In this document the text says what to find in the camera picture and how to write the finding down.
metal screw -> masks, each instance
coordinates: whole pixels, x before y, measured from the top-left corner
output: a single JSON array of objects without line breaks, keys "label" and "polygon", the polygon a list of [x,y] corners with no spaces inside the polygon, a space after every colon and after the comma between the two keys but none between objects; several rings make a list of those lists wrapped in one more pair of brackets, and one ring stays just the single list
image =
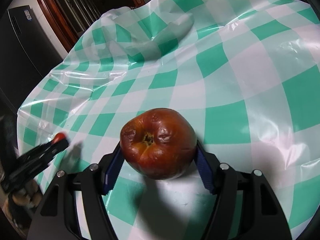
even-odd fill
[{"label": "metal screw", "polygon": [[57,176],[58,176],[58,178],[63,177],[63,176],[64,176],[64,174],[66,174],[64,171],[58,171],[58,172],[57,172]]},{"label": "metal screw", "polygon": [[253,173],[258,177],[260,177],[262,175],[262,171],[260,171],[260,170],[254,170]]},{"label": "metal screw", "polygon": [[222,170],[227,170],[227,169],[229,169],[229,165],[226,164],[226,163],[221,163],[221,164],[220,164],[220,169],[222,169]]},{"label": "metal screw", "polygon": [[95,170],[97,170],[98,168],[99,168],[99,165],[98,165],[97,163],[91,164],[91,165],[89,166],[89,170],[90,170],[90,171],[95,171]]}]

plastic tablecloth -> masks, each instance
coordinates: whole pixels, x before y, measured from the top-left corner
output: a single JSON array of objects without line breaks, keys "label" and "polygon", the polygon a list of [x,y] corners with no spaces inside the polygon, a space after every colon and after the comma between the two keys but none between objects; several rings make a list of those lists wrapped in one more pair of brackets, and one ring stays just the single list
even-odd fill
[{"label": "plastic tablecloth", "polygon": [[[319,205],[319,47],[319,21],[297,0],[152,0],[108,11],[22,104],[19,152],[67,132],[71,146],[37,176],[45,190],[57,170],[111,153],[130,119],[172,108],[221,162],[262,170],[296,238]],[[120,240],[196,240],[215,197],[194,165],[152,181],[125,162],[103,200]],[[80,194],[77,205],[90,238]]]}]

black gripper frame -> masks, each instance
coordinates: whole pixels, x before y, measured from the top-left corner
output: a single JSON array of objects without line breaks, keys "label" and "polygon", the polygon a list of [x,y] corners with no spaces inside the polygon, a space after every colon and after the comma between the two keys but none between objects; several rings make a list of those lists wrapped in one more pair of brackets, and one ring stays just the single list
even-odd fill
[{"label": "black gripper frame", "polygon": [[13,142],[13,120],[4,116],[0,118],[0,162],[3,168],[0,184],[8,194],[28,186],[26,184],[48,167],[48,163],[59,152],[65,150],[69,143],[62,139],[56,143],[39,145],[17,158]]},{"label": "black gripper frame", "polygon": [[[233,240],[291,240],[291,233],[283,210],[261,171],[251,174],[235,171],[216,156],[207,153],[198,143],[197,150],[213,171],[212,194],[217,200],[201,240],[227,240],[236,203],[237,191],[243,191],[242,214],[238,234]],[[112,154],[104,155],[93,169],[63,176],[56,175],[49,185],[32,220],[27,240],[86,240],[82,237],[76,211],[75,191],[82,192],[84,213],[92,240],[117,240],[101,195],[105,188],[105,174],[117,156],[119,144]],[[319,225],[319,211],[298,240],[314,240],[315,224]]]}]

wrinkled apple skin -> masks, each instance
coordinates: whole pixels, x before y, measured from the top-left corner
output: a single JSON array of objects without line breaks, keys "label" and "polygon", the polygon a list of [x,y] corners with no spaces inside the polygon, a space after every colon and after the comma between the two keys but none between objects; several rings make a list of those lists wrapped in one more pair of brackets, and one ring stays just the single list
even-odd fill
[{"label": "wrinkled apple skin", "polygon": [[152,179],[180,176],[196,152],[196,134],[177,111],[151,109],[121,130],[120,147],[126,161]]}]

label sticker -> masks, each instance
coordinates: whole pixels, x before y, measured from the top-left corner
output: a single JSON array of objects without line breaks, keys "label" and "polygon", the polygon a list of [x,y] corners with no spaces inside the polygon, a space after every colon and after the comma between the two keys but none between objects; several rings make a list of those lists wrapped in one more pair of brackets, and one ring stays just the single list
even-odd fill
[{"label": "label sticker", "polygon": [[29,13],[28,10],[24,10],[24,14],[25,14],[27,17],[30,16],[30,13]]}]

